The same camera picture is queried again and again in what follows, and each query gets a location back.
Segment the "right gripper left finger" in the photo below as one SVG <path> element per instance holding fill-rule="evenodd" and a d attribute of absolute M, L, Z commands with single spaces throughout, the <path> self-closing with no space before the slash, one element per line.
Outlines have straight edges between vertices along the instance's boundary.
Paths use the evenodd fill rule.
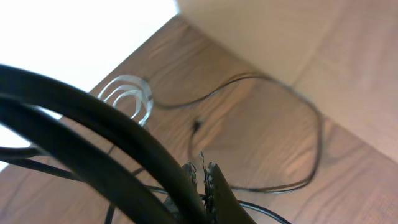
<path fill-rule="evenodd" d="M 172 172 L 170 177 L 170 183 L 165 185 L 169 193 L 164 201 L 166 209 L 179 223 L 199 223 L 195 166 L 188 162 L 178 171 Z"/>

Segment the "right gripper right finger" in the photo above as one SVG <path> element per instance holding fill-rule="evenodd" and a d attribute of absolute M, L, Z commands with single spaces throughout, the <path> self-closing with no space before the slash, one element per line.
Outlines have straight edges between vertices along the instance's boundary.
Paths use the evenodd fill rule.
<path fill-rule="evenodd" d="M 205 175 L 205 209 L 215 224 L 255 224 L 255 221 L 240 206 L 226 181 L 220 167 L 215 162 L 207 163 L 200 152 Z"/>

